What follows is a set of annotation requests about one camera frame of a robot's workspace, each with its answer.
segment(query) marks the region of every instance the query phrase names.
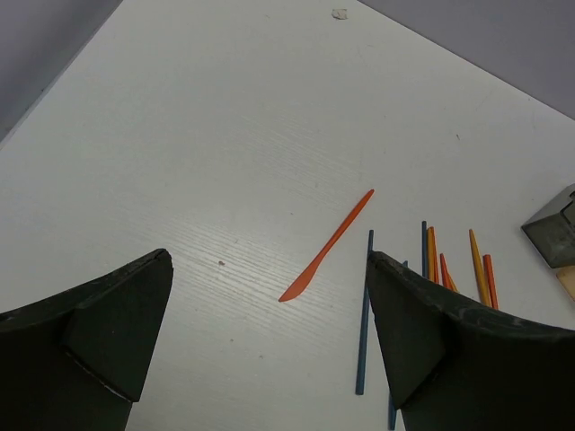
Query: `red stick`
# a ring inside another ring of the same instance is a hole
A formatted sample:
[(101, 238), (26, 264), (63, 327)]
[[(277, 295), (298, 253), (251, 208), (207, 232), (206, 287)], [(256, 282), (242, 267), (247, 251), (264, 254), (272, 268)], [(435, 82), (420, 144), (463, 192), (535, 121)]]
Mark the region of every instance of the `red stick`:
[(495, 275), (493, 274), (493, 263), (491, 262), (490, 254), (483, 256), (483, 266), (485, 267), (485, 276), (487, 277), (487, 287), (489, 288), (491, 307), (493, 307), (495, 310), (498, 310), (500, 305), (497, 303), (497, 292), (495, 291)]

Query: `yellow stick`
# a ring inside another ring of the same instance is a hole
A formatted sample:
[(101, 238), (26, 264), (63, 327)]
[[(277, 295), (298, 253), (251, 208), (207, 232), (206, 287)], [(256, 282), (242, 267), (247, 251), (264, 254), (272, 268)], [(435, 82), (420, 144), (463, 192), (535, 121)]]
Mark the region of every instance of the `yellow stick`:
[(473, 268), (475, 269), (475, 279), (477, 280), (477, 287), (479, 287), (479, 294), (482, 298), (483, 305), (491, 307), (491, 299), (489, 297), (489, 288), (485, 281), (485, 272), (483, 271), (482, 255), (479, 253), (477, 241), (473, 229), (469, 230), (469, 241), (471, 242), (471, 254), (473, 256)]
[(453, 278), (451, 278), (451, 274), (449, 274), (449, 271), (447, 271), (447, 277), (449, 278), (449, 283), (451, 283), (451, 287), (453, 288), (453, 291), (458, 294), (459, 291), (457, 290), (457, 286), (456, 283), (453, 281)]
[(428, 279), (431, 281), (435, 280), (433, 251), (433, 236), (431, 235), (431, 228), (428, 228)]

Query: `blue stick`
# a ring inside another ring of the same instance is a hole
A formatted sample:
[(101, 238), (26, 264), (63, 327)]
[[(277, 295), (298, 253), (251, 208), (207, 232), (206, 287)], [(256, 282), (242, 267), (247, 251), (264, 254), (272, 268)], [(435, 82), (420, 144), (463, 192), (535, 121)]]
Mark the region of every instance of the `blue stick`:
[[(374, 248), (374, 231), (369, 231), (367, 239), (367, 256)], [(366, 386), (367, 328), (369, 326), (369, 294), (366, 283), (363, 287), (363, 304), (361, 308), (361, 330), (359, 331), (358, 375), (356, 377), (356, 395), (363, 395)]]
[[(407, 260), (403, 263), (405, 267), (407, 267), (408, 262)], [(397, 410), (394, 406), (394, 401), (392, 400), (392, 394), (389, 394), (389, 402), (387, 404), (387, 429), (390, 431), (395, 430), (395, 422), (397, 422)]]
[(421, 222), (421, 276), (429, 278), (428, 269), (428, 222)]

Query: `metal object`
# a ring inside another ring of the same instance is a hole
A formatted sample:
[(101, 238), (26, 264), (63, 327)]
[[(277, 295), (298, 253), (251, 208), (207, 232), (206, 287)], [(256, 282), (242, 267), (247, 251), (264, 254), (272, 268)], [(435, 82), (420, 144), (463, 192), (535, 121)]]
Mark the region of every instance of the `metal object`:
[(575, 265), (575, 184), (531, 217), (521, 229), (551, 268)]

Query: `white table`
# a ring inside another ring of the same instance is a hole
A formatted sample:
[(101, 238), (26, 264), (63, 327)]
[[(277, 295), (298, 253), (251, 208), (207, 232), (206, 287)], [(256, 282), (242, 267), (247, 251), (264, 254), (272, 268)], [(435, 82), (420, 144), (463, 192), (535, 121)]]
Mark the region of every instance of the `white table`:
[(503, 311), (575, 328), (519, 231), (575, 182), (574, 139), (572, 120), (352, 0), (125, 0), (0, 151), (0, 312), (165, 247), (172, 296), (129, 430), (385, 429), (373, 326), (354, 395), (367, 230), (419, 270), (427, 219), (477, 298), (472, 227)]

